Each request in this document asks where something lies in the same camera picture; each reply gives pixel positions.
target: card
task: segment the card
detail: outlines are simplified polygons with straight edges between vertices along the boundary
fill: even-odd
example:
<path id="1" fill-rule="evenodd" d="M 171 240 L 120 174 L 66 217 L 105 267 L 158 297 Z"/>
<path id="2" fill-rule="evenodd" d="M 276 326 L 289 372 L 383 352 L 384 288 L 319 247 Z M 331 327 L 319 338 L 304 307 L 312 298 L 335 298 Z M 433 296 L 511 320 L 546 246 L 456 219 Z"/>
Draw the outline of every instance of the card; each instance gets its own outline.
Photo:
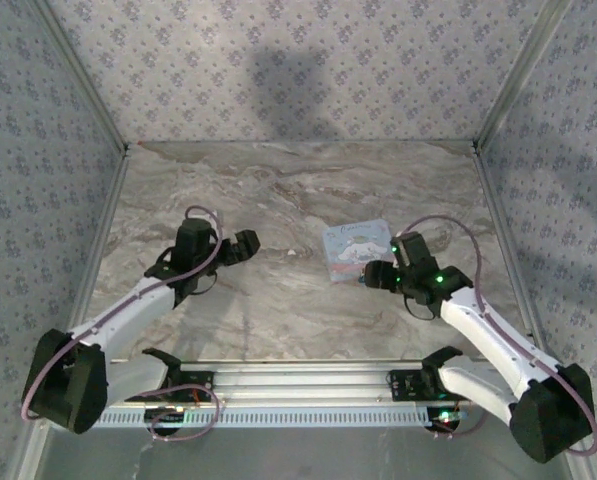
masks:
<path id="1" fill-rule="evenodd" d="M 382 219 L 330 227 L 322 237 L 332 282 L 358 281 L 368 262 L 394 259 L 389 225 Z"/>

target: black bracket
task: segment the black bracket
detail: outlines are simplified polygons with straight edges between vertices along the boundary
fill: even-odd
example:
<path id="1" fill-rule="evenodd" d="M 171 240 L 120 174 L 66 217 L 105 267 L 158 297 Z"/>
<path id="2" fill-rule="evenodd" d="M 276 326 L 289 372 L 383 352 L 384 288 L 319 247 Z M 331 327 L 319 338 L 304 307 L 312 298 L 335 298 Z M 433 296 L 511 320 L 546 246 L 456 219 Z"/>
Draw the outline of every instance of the black bracket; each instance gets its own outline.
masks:
<path id="1" fill-rule="evenodd" d="M 387 376 L 394 402 L 459 401 L 464 397 L 447 391 L 438 376 L 438 369 L 449 359 L 462 355 L 454 347 L 444 347 L 422 361 L 419 370 L 392 370 Z"/>
<path id="2" fill-rule="evenodd" d="M 576 363 L 557 369 L 595 415 L 587 372 Z M 554 378 L 541 383 L 531 380 L 529 387 L 517 404 L 511 404 L 509 428 L 527 455 L 546 463 L 585 438 L 592 429 L 578 404 Z"/>
<path id="3" fill-rule="evenodd" d="M 453 292 L 473 287 L 472 281 L 456 267 L 440 269 L 420 233 L 404 233 L 392 237 L 390 243 L 398 268 L 382 260 L 367 263 L 364 271 L 367 287 L 402 294 L 405 305 L 412 298 L 417 304 L 427 306 L 434 317 L 440 316 L 443 300 L 449 300 Z"/>
<path id="4" fill-rule="evenodd" d="M 182 365 L 182 362 L 178 358 L 156 348 L 148 348 L 143 350 L 142 353 L 156 357 L 158 360 L 161 360 L 165 365 L 167 365 L 167 376 L 165 377 L 165 382 L 161 388 L 196 384 L 202 385 L 208 390 L 213 390 L 214 372 L 208 370 L 181 370 L 180 366 Z M 145 398 L 149 397 L 132 397 L 127 401 L 144 402 Z M 190 403 L 196 400 L 200 403 L 211 403 L 211 396 L 208 393 L 205 393 L 201 390 L 192 391 L 191 389 L 168 393 L 160 396 L 159 398 L 171 403 Z"/>
<path id="5" fill-rule="evenodd" d="M 22 398 L 42 368 L 72 340 L 70 333 L 49 330 L 38 341 Z M 31 401 L 38 415 L 74 433 L 89 430 L 107 403 L 105 354 L 100 345 L 76 345 L 54 365 Z"/>
<path id="6" fill-rule="evenodd" d="M 211 223 L 202 218 L 186 218 L 178 228 L 176 244 L 160 254 L 156 263 L 145 271 L 145 277 L 166 281 L 193 270 L 204 262 L 215 248 L 211 244 L 212 239 L 217 240 L 217 235 Z M 174 308 L 180 305 L 187 296 L 204 293 L 204 291 L 196 291 L 200 278 L 215 277 L 219 267 L 245 262 L 253 257 L 259 249 L 260 241 L 253 230 L 242 230 L 236 233 L 235 243 L 228 238 L 223 239 L 218 254 L 202 271 L 169 284 L 175 293 Z"/>

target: metal frame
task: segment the metal frame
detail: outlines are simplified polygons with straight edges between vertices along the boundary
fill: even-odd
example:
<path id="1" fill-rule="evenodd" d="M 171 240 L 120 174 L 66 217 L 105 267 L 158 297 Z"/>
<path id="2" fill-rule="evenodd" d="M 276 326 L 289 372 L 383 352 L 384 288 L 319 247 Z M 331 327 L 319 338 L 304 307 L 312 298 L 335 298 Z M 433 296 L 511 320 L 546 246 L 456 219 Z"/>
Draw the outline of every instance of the metal frame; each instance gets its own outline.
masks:
<path id="1" fill-rule="evenodd" d="M 213 390 L 224 409 L 216 428 L 429 426 L 427 406 L 453 407 L 455 402 L 393 402 L 387 380 L 390 370 L 420 368 L 420 362 L 380 360 L 182 365 L 183 371 L 214 372 Z M 152 408 L 184 413 L 173 426 L 198 427 L 209 421 L 215 406 L 146 398 L 108 408 L 94 428 L 144 429 L 144 414 Z"/>
<path id="2" fill-rule="evenodd" d="M 484 152 L 498 132 L 571 3 L 571 0 L 547 0 L 545 3 L 476 138 L 477 153 Z"/>
<path id="3" fill-rule="evenodd" d="M 76 52 L 69 43 L 65 31 L 51 7 L 46 0 L 27 0 L 27 3 L 40 22 L 41 29 L 47 33 L 49 41 L 55 47 L 66 70 L 71 74 L 76 87 L 84 97 L 85 103 L 96 118 L 107 141 L 109 141 L 118 152 L 124 152 L 126 144 L 116 128 L 116 124 L 107 111 L 105 104 L 100 99 L 89 75 L 87 75 L 87 72 L 80 63 Z"/>
<path id="4" fill-rule="evenodd" d="M 98 224 L 98 229 L 94 237 L 91 251 L 83 279 L 78 287 L 74 307 L 68 322 L 68 328 L 79 325 L 85 319 L 89 298 L 94 290 L 98 269 L 102 261 L 102 253 L 109 235 L 111 222 L 116 211 L 116 205 L 120 198 L 120 192 L 127 172 L 128 159 L 127 154 L 121 154 L 118 166 L 114 171 L 114 176 L 105 199 L 102 217 Z M 38 469 L 38 462 L 42 455 L 45 441 L 49 433 L 49 425 L 45 420 L 23 425 L 16 442 L 16 447 L 9 462 L 9 468 L 5 475 L 7 480 L 26 480 L 33 478 L 29 472 L 35 472 Z"/>
<path id="5" fill-rule="evenodd" d="M 538 314 L 536 313 L 536 307 L 530 300 L 529 290 L 527 284 L 522 276 L 522 270 L 520 268 L 520 261 L 516 252 L 518 251 L 513 239 L 513 235 L 507 222 L 504 221 L 504 209 L 500 198 L 494 194 L 493 181 L 491 175 L 487 170 L 487 167 L 476 151 L 474 158 L 478 176 L 480 177 L 480 183 L 482 184 L 487 206 L 491 213 L 491 218 L 494 222 L 494 228 L 498 235 L 498 242 L 502 250 L 502 255 L 507 265 L 507 272 L 511 280 L 511 286 L 516 295 L 516 301 L 520 309 L 520 314 L 525 323 L 525 326 L 533 332 L 534 341 L 540 347 L 541 350 L 547 351 L 547 344 L 542 335 L 540 329 L 540 323 L 538 321 Z M 587 449 L 591 446 L 588 439 L 583 440 L 579 443 L 579 447 Z M 587 457 L 574 457 L 572 455 L 566 455 L 566 462 L 571 471 L 572 478 L 581 479 L 597 479 L 597 461 Z"/>

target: patterned wallpaper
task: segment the patterned wallpaper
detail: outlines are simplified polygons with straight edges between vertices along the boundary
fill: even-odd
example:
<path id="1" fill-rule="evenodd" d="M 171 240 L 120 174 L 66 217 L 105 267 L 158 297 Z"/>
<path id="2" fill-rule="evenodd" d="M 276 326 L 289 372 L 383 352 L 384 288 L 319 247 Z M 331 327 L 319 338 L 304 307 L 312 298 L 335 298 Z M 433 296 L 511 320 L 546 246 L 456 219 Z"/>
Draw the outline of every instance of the patterned wallpaper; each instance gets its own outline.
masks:
<path id="1" fill-rule="evenodd" d="M 0 1 L 0 479 L 33 349 L 68 320 L 117 161 L 26 4 Z"/>
<path id="2" fill-rule="evenodd" d="M 597 0 L 574 2 L 485 158 L 548 344 L 597 404 Z"/>
<path id="3" fill-rule="evenodd" d="M 50 0 L 128 141 L 472 139 L 542 0 Z"/>

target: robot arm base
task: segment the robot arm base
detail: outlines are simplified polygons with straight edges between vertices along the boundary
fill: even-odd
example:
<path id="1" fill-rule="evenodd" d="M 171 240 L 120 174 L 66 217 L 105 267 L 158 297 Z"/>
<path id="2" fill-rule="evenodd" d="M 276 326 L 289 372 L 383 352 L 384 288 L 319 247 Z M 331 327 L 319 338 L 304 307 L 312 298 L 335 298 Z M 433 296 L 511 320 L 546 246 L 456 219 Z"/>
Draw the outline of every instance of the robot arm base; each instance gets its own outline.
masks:
<path id="1" fill-rule="evenodd" d="M 594 413 L 591 381 L 577 364 L 558 369 L 558 373 L 582 397 Z M 509 428 L 527 455 L 546 463 L 592 433 L 580 407 L 558 382 L 547 378 L 531 381 L 517 404 L 512 404 Z"/>
<path id="2" fill-rule="evenodd" d="M 40 370 L 64 345 L 69 333 L 52 329 L 38 341 L 23 400 Z M 89 430 L 107 405 L 105 354 L 99 345 L 79 344 L 49 371 L 30 408 L 74 433 Z"/>

